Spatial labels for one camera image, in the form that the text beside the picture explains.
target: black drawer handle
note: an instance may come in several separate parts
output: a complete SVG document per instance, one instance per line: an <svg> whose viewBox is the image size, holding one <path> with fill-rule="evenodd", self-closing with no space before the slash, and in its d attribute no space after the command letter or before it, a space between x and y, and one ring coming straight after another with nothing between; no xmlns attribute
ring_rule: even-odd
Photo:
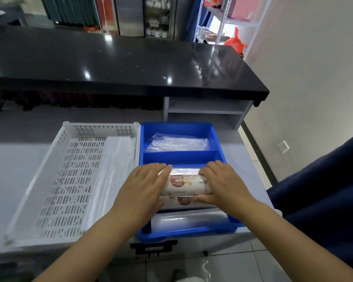
<svg viewBox="0 0 353 282"><path fill-rule="evenodd" d="M161 252L171 252L173 250L173 246L178 243L178 240L169 240L164 242L156 242L156 243L131 243L129 246L131 249L136 250L137 255L147 254L148 257L151 257L151 254L157 254L160 256Z"/></svg>

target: forearm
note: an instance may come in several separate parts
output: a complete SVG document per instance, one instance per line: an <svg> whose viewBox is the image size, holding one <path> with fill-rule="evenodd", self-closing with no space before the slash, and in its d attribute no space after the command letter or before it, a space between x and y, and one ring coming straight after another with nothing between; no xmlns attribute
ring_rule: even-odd
<svg viewBox="0 0 353 282"><path fill-rule="evenodd" d="M352 268L266 204L253 204L243 222L293 281L353 281Z"/></svg>
<svg viewBox="0 0 353 282"><path fill-rule="evenodd" d="M35 281L95 281L128 234L114 218L104 216Z"/></svg>

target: person's left hand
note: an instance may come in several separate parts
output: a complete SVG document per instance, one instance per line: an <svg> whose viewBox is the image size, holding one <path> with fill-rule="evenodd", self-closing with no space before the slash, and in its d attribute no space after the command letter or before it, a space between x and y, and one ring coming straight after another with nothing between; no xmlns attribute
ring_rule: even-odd
<svg viewBox="0 0 353 282"><path fill-rule="evenodd" d="M171 169L171 165L151 163L137 166L130 173L107 213L119 224L125 237L134 235L164 205L159 197Z"/></svg>

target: pink box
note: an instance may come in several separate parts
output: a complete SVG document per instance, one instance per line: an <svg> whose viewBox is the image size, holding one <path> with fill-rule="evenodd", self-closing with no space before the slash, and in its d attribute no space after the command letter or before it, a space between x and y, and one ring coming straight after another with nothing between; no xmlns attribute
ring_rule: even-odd
<svg viewBox="0 0 353 282"><path fill-rule="evenodd" d="M224 12L226 1L224 0L221 10ZM227 16L236 20L250 21L255 15L259 0L231 0Z"/></svg>

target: white tabletop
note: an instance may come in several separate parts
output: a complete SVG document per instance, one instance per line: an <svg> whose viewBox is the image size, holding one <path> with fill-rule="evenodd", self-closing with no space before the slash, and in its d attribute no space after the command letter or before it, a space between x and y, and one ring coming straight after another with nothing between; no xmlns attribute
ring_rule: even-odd
<svg viewBox="0 0 353 282"><path fill-rule="evenodd" d="M64 121L133 123L161 121L160 111L113 108L59 108L41 106L30 112L0 113L0 254L16 251L5 245L4 234L35 171ZM169 121L212 122L227 163L240 175L250 193L272 207L238 131L227 115L170 114Z"/></svg>

